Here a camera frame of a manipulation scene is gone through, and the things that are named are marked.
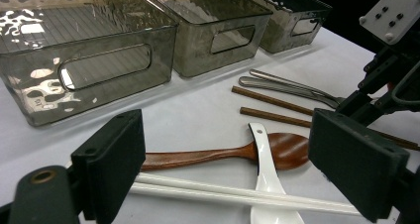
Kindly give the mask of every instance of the white chopstick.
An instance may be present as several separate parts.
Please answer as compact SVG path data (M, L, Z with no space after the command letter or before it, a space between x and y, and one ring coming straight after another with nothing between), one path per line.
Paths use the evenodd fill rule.
M351 204L214 185L143 172L137 176L136 182L133 184L130 191L133 193L156 196L227 202L252 206L260 205L295 211L307 210L346 215L361 215Z

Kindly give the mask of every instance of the utensil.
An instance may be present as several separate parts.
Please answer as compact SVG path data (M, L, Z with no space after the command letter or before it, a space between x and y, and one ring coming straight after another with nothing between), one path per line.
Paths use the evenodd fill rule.
M301 83L297 83L285 78L281 78L269 73L261 72L256 69L251 69L250 74L255 77L242 76L239 78L239 83L242 86L265 88L280 92L286 92L323 102L334 109L336 109L340 105L340 103L342 103L346 99L344 97L335 97L322 90Z
M300 167L308 162L307 138L290 133L272 133L268 134L268 139L275 168L286 170ZM146 153L142 171L180 168L226 158L245 158L257 163L259 160L257 152L255 142L250 142L246 146L233 149Z
M323 213L361 215L352 204L347 203L215 185L144 172L140 172L136 177L130 192L232 204L261 205L274 208L274 210L308 210Z
M251 98L255 98L256 100L259 101L263 101L263 102L267 102L276 106L280 106L283 108L287 108L299 113L303 113L309 116L313 115L313 110L298 106L296 104L293 103L288 103L273 97L269 97L260 93L256 93L253 91L250 91L248 89L245 88L241 88L241 87L237 87L237 86L233 86L232 87L232 92L247 96L247 97L251 97ZM264 119L269 119L272 121L277 121L277 122L283 122L283 123L288 123L288 124L293 124L293 125L297 125L297 126L302 126L302 127L307 127L310 128L311 127L311 123L309 121L304 121L304 120L300 120L300 119L296 119L296 118L290 118L290 117L286 117L286 116L282 116L279 114L274 114L274 113L268 113L268 112L264 112L261 110L257 110L257 109L252 109L252 108L246 108L246 107L242 107L240 110L241 114L245 114L245 115L250 115L250 116L254 116L254 117L259 117L259 118L264 118ZM373 130L372 131L380 134L381 136L383 136L384 138L394 142L396 145L405 148L405 149L409 149L409 150L413 150L413 151L420 151L420 147L418 146L417 143L413 143L410 141L407 141L405 139L399 138L399 137L395 137L386 133L382 133L379 132L377 130Z
M277 177L271 158L268 135L260 123L250 123L251 131L259 149L259 176L256 190L285 194ZM304 223L297 211L272 210L261 205L251 208L251 224L301 224Z

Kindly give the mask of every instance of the brown chopstick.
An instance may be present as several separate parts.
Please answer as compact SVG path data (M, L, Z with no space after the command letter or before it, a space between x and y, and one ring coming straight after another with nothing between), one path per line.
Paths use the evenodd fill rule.
M267 120L287 123L287 124L296 125L296 126L300 126L300 127L311 128L311 125L312 125L312 123L309 122L309 121L305 121L305 120L301 120L301 119L297 119L297 118L291 118L291 117L287 117L287 116L283 116L283 115L279 115L279 114L275 114L275 113L269 113L269 112L265 112L265 111L257 110L257 109L253 109L253 108L241 107L240 113L244 114L244 115L264 118L264 119L267 119ZM383 138L394 142L399 147L409 149L409 150L413 150L413 151L420 151L420 148L415 143L412 143L412 142L406 141L404 139L388 135L386 133L381 133L381 132L373 130L373 129L370 129L370 130L380 134L381 136L383 136Z
M256 100L259 101L263 101L263 102L267 102L276 106L280 106L283 108L287 108L296 112L300 112L306 115L313 115L313 111L292 103L288 103L276 98L272 98L260 93L256 93L256 92L252 92L248 89L244 89L241 87L237 87L237 86L233 86L232 87L232 92L247 96L247 97L251 97L251 98L255 98ZM300 120L300 119L296 119L296 118L291 118L291 117L287 117L287 116L283 116L283 115L279 115L279 114L274 114L274 113L269 113L269 112L264 112L261 110L257 110L257 109L252 109L252 108L246 108L246 107L241 107L240 110L241 114L244 115L249 115L249 116L253 116L253 117L259 117L259 118L264 118L264 119L268 119L271 121L276 121L276 122L282 122L282 123L287 123L287 124L292 124L292 125L296 125L296 126L301 126L301 127L306 127L306 128L310 128L311 127L311 122L308 121L304 121L304 120ZM402 138L398 138L398 137L394 137L391 136L389 134L386 133L381 133L379 131L370 129L374 132L379 133L381 136L383 136L384 138L393 141L396 145L405 148L405 149L409 149L409 150L413 150L413 151L420 151L419 146L416 143L404 140Z
M255 98L256 100L262 101L262 102L266 102L266 103L270 103L279 107L283 107L283 108L287 108L296 112L300 112L309 116L312 116L314 114L314 111L295 105L293 103L288 103L285 101L282 101L280 99L276 99L273 97L269 97L260 93L256 93L256 92L252 92L248 89L245 88L241 88L241 87L237 87L237 86L233 86L232 87L232 92L234 93L238 93L247 97L251 97L251 98Z
M297 118L286 117L279 114L264 112L262 110L257 110L253 108L241 107L240 113L244 115L264 118L271 121L287 123L287 124L296 125L300 127L307 127L307 128L311 127L311 122L308 122L308 121L300 120Z

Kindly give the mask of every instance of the screw hole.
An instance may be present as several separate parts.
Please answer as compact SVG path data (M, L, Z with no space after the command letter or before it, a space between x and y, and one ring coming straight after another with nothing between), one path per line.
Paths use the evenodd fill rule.
M55 175L56 175L56 172L53 170L42 170L31 177L31 183L39 184L39 183L47 182L53 179Z

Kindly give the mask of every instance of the plastic bin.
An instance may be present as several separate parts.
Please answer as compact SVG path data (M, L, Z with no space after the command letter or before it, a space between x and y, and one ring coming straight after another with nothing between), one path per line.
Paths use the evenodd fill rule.
M179 23L174 70L192 77L255 56L272 14L252 0L157 0Z
M260 42L272 54L311 44L332 10L318 0L253 1L273 12Z
M0 75L33 126L170 81L177 23L147 0L0 6Z

